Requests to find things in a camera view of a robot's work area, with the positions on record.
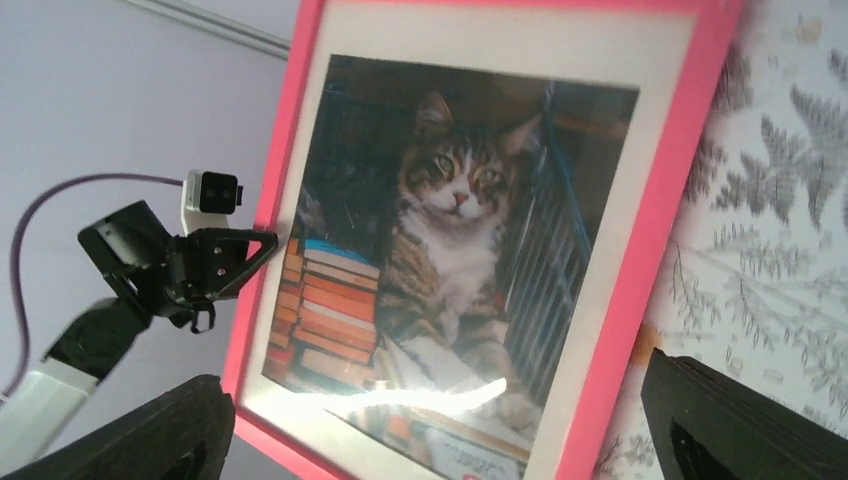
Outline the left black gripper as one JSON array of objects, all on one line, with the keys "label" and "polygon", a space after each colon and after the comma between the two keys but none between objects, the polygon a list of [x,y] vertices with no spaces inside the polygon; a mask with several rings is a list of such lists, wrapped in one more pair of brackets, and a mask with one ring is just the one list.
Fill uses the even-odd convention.
[{"label": "left black gripper", "polygon": [[234,299],[279,248],[273,231],[202,228],[192,233],[192,293],[178,300],[172,283],[177,266],[171,235],[140,200],[83,228],[78,243],[116,296],[148,324],[167,318],[193,333],[215,327],[217,312],[205,299]]}]

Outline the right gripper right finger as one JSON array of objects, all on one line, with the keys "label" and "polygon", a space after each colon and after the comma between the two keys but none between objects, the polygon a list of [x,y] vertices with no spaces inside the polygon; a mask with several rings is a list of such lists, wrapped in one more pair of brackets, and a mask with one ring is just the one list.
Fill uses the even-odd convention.
[{"label": "right gripper right finger", "polygon": [[667,479],[844,479],[847,441],[689,356],[652,351],[641,388]]}]

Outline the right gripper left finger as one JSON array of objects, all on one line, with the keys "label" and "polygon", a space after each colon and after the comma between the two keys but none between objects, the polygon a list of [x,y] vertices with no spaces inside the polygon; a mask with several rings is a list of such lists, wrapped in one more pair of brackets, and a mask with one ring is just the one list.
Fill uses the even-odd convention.
[{"label": "right gripper left finger", "polygon": [[221,477],[235,407],[220,378],[198,375],[3,479],[202,479]]}]

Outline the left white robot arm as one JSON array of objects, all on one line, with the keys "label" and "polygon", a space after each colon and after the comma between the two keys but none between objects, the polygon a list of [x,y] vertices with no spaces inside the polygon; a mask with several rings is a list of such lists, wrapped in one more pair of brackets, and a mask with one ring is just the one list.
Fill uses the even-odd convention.
[{"label": "left white robot arm", "polygon": [[194,334],[212,329],[215,302],[237,298],[279,236],[226,223],[172,235],[138,201],[82,229],[78,242],[114,294],[72,320],[8,395],[3,475],[44,454],[154,318]]}]

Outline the floral patterned table mat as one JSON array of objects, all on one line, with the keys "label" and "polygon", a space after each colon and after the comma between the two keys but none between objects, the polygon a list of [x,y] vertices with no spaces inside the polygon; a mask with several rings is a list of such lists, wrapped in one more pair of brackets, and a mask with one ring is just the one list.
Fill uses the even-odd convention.
[{"label": "floral patterned table mat", "polygon": [[846,434],[845,2],[747,4],[597,479],[662,477],[640,399],[656,348]]}]

